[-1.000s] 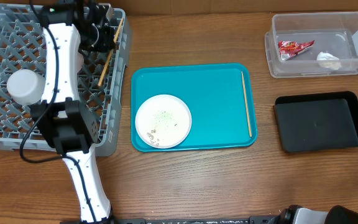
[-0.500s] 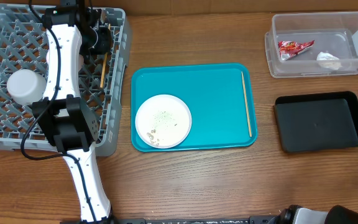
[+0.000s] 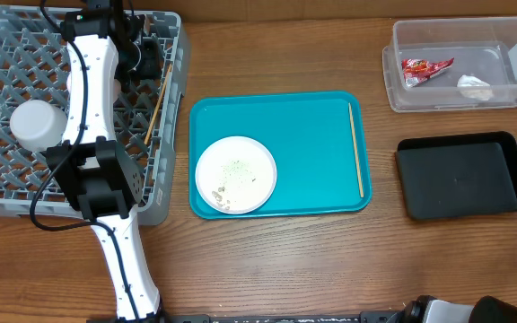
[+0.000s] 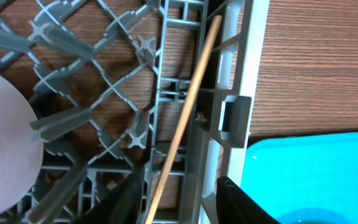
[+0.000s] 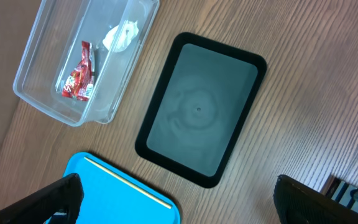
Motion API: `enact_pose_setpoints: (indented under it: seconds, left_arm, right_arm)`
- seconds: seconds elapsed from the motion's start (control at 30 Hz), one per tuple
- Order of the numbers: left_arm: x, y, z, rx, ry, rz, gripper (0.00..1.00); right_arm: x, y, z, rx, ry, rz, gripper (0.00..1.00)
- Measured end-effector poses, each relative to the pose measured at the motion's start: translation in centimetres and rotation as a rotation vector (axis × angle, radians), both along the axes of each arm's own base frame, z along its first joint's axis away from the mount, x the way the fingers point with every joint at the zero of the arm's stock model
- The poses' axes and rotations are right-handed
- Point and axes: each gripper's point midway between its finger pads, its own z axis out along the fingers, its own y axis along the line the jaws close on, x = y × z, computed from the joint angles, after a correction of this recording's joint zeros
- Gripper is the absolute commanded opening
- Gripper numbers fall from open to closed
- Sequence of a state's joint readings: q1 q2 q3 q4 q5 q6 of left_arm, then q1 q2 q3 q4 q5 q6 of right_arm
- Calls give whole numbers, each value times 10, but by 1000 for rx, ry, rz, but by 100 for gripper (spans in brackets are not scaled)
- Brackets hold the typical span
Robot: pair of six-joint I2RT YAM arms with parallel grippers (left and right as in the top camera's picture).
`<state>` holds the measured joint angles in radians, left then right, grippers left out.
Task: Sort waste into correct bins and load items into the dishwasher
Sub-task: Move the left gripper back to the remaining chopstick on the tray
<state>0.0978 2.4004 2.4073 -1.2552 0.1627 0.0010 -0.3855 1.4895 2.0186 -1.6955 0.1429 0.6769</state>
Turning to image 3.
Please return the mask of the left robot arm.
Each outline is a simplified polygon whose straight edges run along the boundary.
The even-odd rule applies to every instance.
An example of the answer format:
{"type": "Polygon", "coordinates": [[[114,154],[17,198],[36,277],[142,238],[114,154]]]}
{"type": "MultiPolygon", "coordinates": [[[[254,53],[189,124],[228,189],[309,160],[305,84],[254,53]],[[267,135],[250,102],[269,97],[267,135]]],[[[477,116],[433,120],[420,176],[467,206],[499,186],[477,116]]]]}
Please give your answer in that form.
{"type": "Polygon", "coordinates": [[[153,282],[138,230],[142,178],[116,138],[115,82],[153,79],[155,48],[143,44],[146,18],[126,13],[120,1],[89,1],[54,23],[67,43],[68,120],[61,142],[46,150],[50,170],[80,227],[95,233],[114,286],[117,322],[162,322],[162,299],[153,282]]]}

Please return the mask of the small pink bowl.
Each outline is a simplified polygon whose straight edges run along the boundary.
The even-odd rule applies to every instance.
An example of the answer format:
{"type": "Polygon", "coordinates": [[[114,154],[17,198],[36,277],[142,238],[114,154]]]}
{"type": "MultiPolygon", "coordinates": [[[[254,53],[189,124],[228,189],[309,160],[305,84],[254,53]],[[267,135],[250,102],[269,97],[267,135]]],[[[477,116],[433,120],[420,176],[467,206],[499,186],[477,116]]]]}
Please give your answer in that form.
{"type": "MultiPolygon", "coordinates": [[[[68,74],[66,79],[66,89],[71,92],[71,74],[68,74]]],[[[114,104],[118,100],[118,96],[121,93],[121,85],[117,79],[113,80],[113,92],[111,94],[111,103],[114,104]]]]}

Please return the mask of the white napkin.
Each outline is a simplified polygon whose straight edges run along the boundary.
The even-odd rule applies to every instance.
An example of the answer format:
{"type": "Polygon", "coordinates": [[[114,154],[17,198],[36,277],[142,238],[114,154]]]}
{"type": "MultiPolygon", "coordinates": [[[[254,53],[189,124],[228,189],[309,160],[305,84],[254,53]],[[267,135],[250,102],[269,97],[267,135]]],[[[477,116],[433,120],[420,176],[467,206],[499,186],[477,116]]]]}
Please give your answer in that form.
{"type": "Polygon", "coordinates": [[[469,99],[489,101],[494,98],[490,84],[471,75],[463,75],[457,82],[460,94],[469,99]]]}

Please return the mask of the grey-green bowl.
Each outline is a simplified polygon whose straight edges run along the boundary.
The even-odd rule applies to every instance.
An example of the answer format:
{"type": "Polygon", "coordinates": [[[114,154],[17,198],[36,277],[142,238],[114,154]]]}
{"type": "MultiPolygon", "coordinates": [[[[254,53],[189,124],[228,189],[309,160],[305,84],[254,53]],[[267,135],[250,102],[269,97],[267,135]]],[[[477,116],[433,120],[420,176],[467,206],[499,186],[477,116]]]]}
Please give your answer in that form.
{"type": "Polygon", "coordinates": [[[10,128],[21,147],[42,152],[61,143],[66,123],[62,109],[43,100],[28,100],[14,110],[10,128]]]}

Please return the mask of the large white plate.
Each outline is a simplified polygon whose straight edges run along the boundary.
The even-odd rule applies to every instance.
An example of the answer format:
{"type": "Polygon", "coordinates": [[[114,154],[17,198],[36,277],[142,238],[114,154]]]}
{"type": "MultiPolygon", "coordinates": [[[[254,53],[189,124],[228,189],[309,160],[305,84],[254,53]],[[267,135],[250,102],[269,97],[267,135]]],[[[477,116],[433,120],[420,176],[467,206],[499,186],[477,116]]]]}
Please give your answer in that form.
{"type": "Polygon", "coordinates": [[[210,144],[195,168],[198,194],[221,214],[247,214],[274,193],[277,167],[265,145],[247,136],[228,136],[210,144]]]}

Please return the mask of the wooden chopstick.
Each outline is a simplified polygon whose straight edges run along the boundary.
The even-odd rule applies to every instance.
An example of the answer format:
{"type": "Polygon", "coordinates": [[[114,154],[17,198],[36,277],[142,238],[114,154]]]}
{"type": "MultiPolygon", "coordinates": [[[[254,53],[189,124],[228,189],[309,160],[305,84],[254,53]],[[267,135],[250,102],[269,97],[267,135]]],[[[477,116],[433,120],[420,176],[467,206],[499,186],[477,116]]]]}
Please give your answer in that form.
{"type": "Polygon", "coordinates": [[[359,159],[359,154],[358,154],[353,109],[352,109],[352,105],[350,102],[348,102],[347,106],[348,106],[351,135],[352,135],[352,140],[353,140],[353,149],[354,149],[354,156],[355,156],[356,176],[357,176],[357,182],[358,182],[358,187],[359,187],[359,196],[361,198],[364,198],[364,184],[363,184],[362,172],[361,172],[361,167],[360,167],[360,159],[359,159]]]}
{"type": "Polygon", "coordinates": [[[145,145],[148,145],[150,140],[151,140],[154,124],[155,124],[155,121],[157,119],[159,110],[160,110],[162,102],[163,102],[164,93],[166,91],[167,82],[170,79],[170,73],[172,71],[172,68],[173,68],[172,64],[169,64],[169,66],[168,66],[168,68],[167,68],[167,70],[166,70],[166,72],[164,74],[164,79],[163,79],[163,82],[162,82],[162,85],[161,85],[161,89],[160,89],[160,93],[159,93],[159,96],[158,96],[158,100],[157,100],[156,105],[154,107],[153,114],[151,116],[151,120],[150,120],[150,123],[149,123],[149,127],[148,127],[148,130],[147,130],[145,139],[144,139],[144,144],[145,145]]]}

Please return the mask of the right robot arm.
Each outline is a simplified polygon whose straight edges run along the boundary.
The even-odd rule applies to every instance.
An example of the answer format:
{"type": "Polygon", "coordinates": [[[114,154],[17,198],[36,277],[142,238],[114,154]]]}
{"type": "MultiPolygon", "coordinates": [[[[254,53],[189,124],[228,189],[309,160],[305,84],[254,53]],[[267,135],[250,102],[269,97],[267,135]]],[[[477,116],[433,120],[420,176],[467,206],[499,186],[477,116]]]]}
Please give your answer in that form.
{"type": "Polygon", "coordinates": [[[422,295],[386,322],[517,322],[517,307],[492,296],[470,306],[422,295]]]}

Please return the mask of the red snack wrapper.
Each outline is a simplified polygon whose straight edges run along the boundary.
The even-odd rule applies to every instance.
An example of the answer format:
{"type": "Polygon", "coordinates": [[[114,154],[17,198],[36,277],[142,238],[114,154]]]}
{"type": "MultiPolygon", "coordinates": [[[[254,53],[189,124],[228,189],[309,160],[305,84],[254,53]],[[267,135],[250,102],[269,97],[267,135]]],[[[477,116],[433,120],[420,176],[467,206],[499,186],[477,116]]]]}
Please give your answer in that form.
{"type": "Polygon", "coordinates": [[[438,74],[445,72],[454,63],[454,58],[440,62],[430,62],[424,59],[404,59],[401,68],[407,87],[415,87],[438,74]]]}

